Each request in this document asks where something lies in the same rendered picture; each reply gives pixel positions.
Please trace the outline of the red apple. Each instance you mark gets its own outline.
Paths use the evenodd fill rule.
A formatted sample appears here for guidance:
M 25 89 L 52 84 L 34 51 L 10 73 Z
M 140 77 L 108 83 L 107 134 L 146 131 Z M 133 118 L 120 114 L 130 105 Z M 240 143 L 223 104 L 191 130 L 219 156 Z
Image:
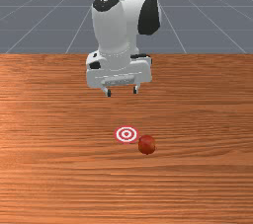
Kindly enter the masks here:
M 152 154 L 155 151 L 155 139 L 150 135 L 142 135 L 138 140 L 138 150 L 142 154 Z

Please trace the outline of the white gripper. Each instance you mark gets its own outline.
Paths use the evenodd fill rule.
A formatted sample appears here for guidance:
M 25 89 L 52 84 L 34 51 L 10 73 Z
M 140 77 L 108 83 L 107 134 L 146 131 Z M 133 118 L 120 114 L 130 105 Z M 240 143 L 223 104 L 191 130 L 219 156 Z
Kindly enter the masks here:
M 112 93 L 107 86 L 134 84 L 133 93 L 138 94 L 140 84 L 152 80 L 151 65 L 152 58 L 145 53 L 131 55 L 127 60 L 111 60 L 95 52 L 86 60 L 87 85 L 110 97 Z

